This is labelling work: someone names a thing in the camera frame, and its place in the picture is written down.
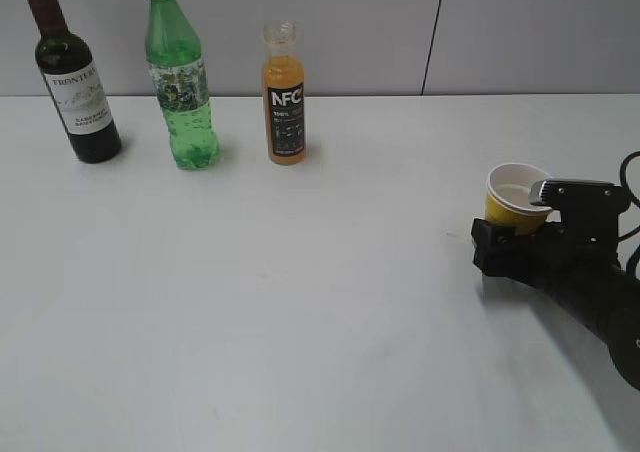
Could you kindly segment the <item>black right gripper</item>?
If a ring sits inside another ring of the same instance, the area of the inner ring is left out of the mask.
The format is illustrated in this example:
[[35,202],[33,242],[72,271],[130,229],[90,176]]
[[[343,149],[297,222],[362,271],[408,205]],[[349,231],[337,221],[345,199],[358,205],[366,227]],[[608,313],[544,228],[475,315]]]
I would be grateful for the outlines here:
[[547,291],[620,292],[615,221],[546,222],[529,234],[475,218],[473,264],[488,277],[503,277]]

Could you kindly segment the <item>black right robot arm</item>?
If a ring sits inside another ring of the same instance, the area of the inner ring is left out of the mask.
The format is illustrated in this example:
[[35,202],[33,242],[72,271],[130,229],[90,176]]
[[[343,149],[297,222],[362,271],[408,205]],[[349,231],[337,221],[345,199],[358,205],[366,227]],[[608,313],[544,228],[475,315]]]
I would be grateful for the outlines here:
[[639,387],[639,280],[619,267],[615,252],[593,237],[578,241],[558,222],[517,235],[476,218],[471,236],[483,275],[543,291],[604,342],[617,372]]

